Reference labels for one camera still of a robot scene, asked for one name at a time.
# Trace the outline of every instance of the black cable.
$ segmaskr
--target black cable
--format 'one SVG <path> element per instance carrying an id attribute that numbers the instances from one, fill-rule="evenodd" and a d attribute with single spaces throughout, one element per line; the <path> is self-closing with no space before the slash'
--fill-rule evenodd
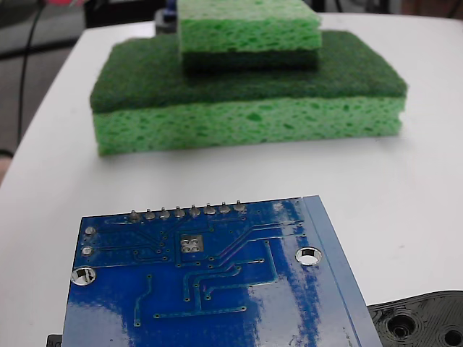
<path id="1" fill-rule="evenodd" d="M 338 12 L 344 12 L 341 6 L 341 2 L 339 0 L 334 0 L 334 2 L 336 3 L 336 9 Z"/>
<path id="2" fill-rule="evenodd" d="M 24 59 L 22 60 L 22 69 L 21 69 L 21 80 L 20 80 L 20 100 L 18 107 L 18 119 L 17 119 L 17 144 L 19 145 L 22 138 L 22 112 L 24 108 L 24 84 L 26 78 L 26 69 L 27 69 L 27 58 L 29 57 L 30 47 L 32 45 L 32 39 L 34 36 L 35 27 L 37 26 L 38 19 L 40 18 L 43 9 L 45 8 L 45 3 L 42 1 L 38 2 L 38 10 L 35 14 L 32 26 L 30 27 L 29 38 L 27 39 L 26 48 L 24 52 Z"/>
<path id="3" fill-rule="evenodd" d="M 454 6 L 451 8 L 449 14 L 447 15 L 447 18 L 453 18 L 461 5 L 462 0 L 456 0 Z"/>

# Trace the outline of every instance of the mounting hole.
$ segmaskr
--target mounting hole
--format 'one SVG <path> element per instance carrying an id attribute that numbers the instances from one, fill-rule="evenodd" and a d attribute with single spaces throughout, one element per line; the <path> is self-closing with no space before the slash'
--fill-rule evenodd
<path id="1" fill-rule="evenodd" d="M 79 267 L 72 271 L 71 282 L 76 286 L 88 286 L 96 279 L 96 272 L 91 267 Z"/>
<path id="2" fill-rule="evenodd" d="M 396 338 L 406 338 L 407 336 L 410 336 L 415 332 L 415 328 L 415 321 L 404 314 L 399 314 L 388 322 L 388 330 Z"/>
<path id="3" fill-rule="evenodd" d="M 463 336 L 459 331 L 450 330 L 445 334 L 443 340 L 449 346 L 460 346 L 463 342 Z"/>
<path id="4" fill-rule="evenodd" d="M 296 252 L 296 260 L 305 266 L 317 265 L 321 257 L 321 252 L 314 247 L 304 247 Z"/>

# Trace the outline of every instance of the blue circuit board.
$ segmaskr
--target blue circuit board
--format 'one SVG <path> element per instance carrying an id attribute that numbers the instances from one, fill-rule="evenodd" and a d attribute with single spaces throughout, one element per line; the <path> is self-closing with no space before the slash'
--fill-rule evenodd
<path id="1" fill-rule="evenodd" d="M 381 343 L 318 197 L 82 219 L 63 347 Z"/>

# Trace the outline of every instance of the white tabletop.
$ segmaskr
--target white tabletop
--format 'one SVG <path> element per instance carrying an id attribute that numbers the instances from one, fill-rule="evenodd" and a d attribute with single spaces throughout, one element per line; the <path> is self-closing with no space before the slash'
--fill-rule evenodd
<path id="1" fill-rule="evenodd" d="M 319 194 L 367 304 L 463 290 L 463 22 L 327 14 L 408 82 L 398 137 L 99 158 L 89 95 L 111 46 L 153 23 L 87 30 L 0 188 L 0 346 L 61 333 L 80 219 Z"/>

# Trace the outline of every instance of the sponge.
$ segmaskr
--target sponge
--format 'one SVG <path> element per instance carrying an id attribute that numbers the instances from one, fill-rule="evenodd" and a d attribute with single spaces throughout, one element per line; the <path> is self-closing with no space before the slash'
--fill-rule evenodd
<path id="1" fill-rule="evenodd" d="M 179 0 L 178 7 L 187 70 L 316 63 L 316 54 L 307 58 L 307 52 L 321 47 L 320 17 L 302 0 Z"/>
<path id="2" fill-rule="evenodd" d="M 403 79 L 351 33 L 323 42 L 316 71 L 189 77 L 175 35 L 119 44 L 90 97 L 99 152 L 397 134 Z"/>

